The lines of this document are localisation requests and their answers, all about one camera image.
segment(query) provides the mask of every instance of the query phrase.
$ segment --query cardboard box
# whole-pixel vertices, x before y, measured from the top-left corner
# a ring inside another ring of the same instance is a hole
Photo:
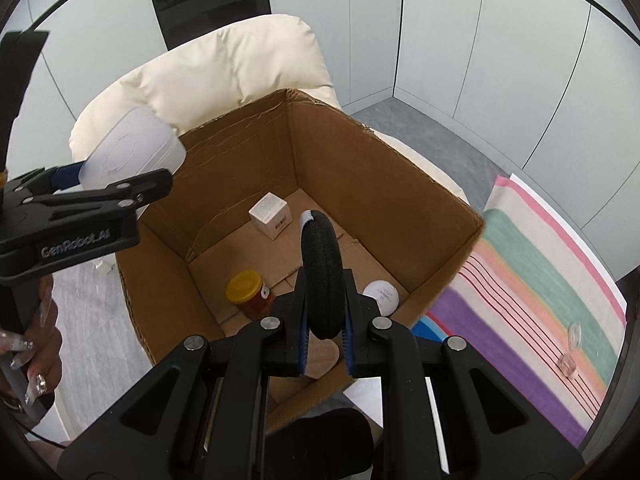
[[[275,240],[291,223],[291,211],[287,202],[273,193],[267,193],[249,209],[251,222],[269,240]]]
[[[301,265],[298,223],[275,240],[249,209],[267,192],[294,219],[324,210],[358,290],[387,280],[400,293],[393,318],[412,326],[449,283],[483,222],[362,124],[301,91],[281,90],[181,137],[185,163],[170,195],[140,219],[140,244],[118,254],[131,320],[156,363],[185,337],[236,333],[247,320],[226,302],[226,283],[260,272],[287,292]],[[268,431],[350,384],[344,362],[317,381],[270,381]]]

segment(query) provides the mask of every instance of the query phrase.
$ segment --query yellow lid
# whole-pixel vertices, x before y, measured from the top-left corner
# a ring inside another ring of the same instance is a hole
[[[226,286],[226,298],[233,304],[246,303],[262,288],[262,276],[255,270],[243,270]]]

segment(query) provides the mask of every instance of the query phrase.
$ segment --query jar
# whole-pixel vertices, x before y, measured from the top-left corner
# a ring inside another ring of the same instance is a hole
[[[376,300],[380,316],[391,316],[398,308],[400,296],[398,290],[385,280],[377,280],[369,283],[362,291],[364,296]]]
[[[226,298],[254,321],[269,315],[275,299],[260,273],[255,270],[236,274],[226,286]]]

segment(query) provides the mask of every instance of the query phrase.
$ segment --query screw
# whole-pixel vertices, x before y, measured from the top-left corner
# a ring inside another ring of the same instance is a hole
[[[184,340],[184,347],[187,350],[200,350],[204,346],[204,339],[199,335],[190,335]]]
[[[275,330],[280,326],[280,320],[273,316],[263,317],[260,321],[260,326],[265,330]]]
[[[447,346],[456,352],[460,352],[466,348],[466,341],[459,335],[454,335],[447,339]]]
[[[371,323],[378,330],[386,330],[387,328],[391,328],[391,325],[393,325],[393,322],[388,317],[384,316],[375,317]]]

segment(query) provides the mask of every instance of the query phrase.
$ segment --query cable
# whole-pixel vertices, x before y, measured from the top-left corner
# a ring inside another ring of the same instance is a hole
[[[43,436],[37,434],[35,431],[31,431],[29,428],[27,428],[23,423],[21,423],[15,417],[14,417],[14,420],[18,423],[18,426],[23,428],[24,431],[31,433],[35,438],[39,438],[41,441],[46,442],[47,444],[51,444],[52,446],[58,447],[60,449],[66,449],[66,446],[59,444],[57,442],[54,442],[53,440],[49,440],[48,438],[44,438]]]

